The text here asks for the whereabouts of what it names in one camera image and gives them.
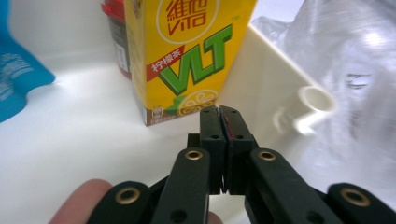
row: blue package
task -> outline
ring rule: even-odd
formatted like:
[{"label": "blue package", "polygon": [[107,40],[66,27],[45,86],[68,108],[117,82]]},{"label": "blue package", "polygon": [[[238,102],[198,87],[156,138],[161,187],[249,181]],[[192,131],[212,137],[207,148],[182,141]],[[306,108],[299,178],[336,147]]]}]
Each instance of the blue package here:
[{"label": "blue package", "polygon": [[28,91],[55,77],[8,30],[9,1],[0,1],[0,122],[22,111]]}]

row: lemon tea carton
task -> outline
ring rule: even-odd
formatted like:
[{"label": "lemon tea carton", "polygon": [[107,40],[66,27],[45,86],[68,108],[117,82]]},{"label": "lemon tea carton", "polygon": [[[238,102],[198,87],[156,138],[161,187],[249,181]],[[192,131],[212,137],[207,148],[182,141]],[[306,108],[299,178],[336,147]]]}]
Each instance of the lemon tea carton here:
[{"label": "lemon tea carton", "polygon": [[256,0],[124,0],[134,91],[146,125],[213,105]]}]

